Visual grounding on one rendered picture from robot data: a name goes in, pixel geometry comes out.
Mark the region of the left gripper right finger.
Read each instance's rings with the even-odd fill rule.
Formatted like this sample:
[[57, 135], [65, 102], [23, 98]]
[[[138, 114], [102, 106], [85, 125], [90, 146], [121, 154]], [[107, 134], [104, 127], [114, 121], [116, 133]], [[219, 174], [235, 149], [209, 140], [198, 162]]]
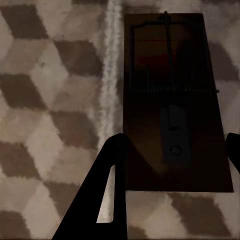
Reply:
[[240, 173], [240, 135], [229, 133], [225, 145], [228, 157]]

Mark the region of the mousetrap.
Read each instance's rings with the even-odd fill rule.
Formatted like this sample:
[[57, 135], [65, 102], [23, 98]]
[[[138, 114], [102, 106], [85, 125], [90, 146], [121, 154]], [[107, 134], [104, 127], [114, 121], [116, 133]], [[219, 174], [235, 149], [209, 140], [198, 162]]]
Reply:
[[126, 191], [234, 193], [203, 13], [124, 14]]

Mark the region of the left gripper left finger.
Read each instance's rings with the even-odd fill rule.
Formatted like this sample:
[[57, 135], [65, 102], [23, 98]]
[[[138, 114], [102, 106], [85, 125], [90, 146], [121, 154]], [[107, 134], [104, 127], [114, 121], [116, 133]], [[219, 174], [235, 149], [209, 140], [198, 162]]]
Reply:
[[[97, 223], [110, 169], [115, 165], [111, 223]], [[123, 134], [105, 142], [52, 240], [128, 240]]]

